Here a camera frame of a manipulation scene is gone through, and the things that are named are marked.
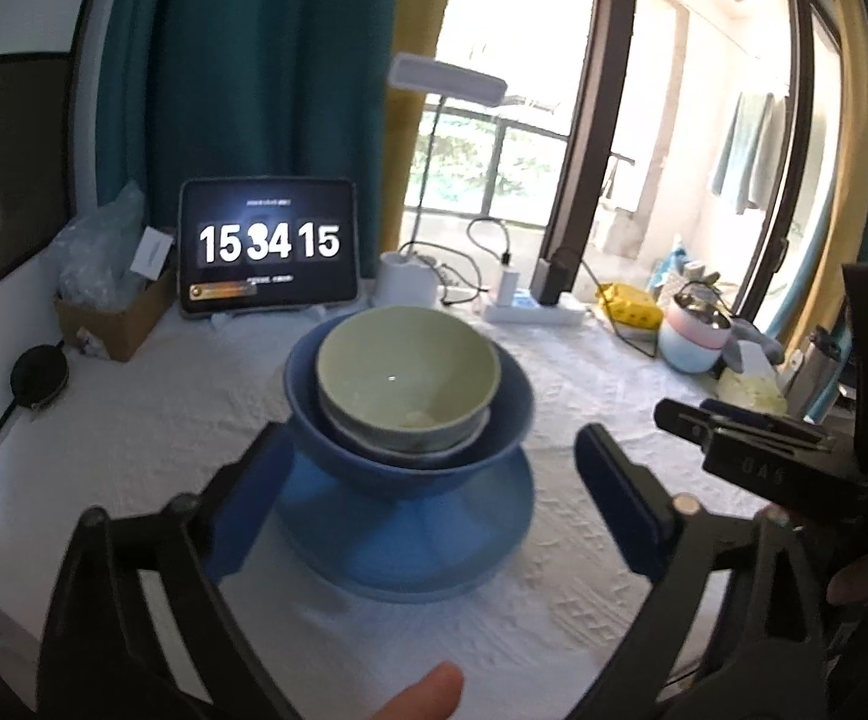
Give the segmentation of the person's left hand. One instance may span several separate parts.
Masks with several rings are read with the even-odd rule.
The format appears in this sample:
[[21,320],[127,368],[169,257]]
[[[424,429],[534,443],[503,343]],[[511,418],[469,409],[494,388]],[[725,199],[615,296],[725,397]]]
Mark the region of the person's left hand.
[[462,670],[443,661],[420,681],[398,692],[372,715],[372,720],[447,720],[459,708],[463,686]]

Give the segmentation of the person's hand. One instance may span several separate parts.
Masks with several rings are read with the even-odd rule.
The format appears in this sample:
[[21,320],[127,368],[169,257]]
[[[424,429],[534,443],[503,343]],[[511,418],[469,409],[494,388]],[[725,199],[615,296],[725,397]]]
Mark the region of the person's hand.
[[868,556],[843,567],[828,583],[827,601],[833,606],[849,606],[868,600]]

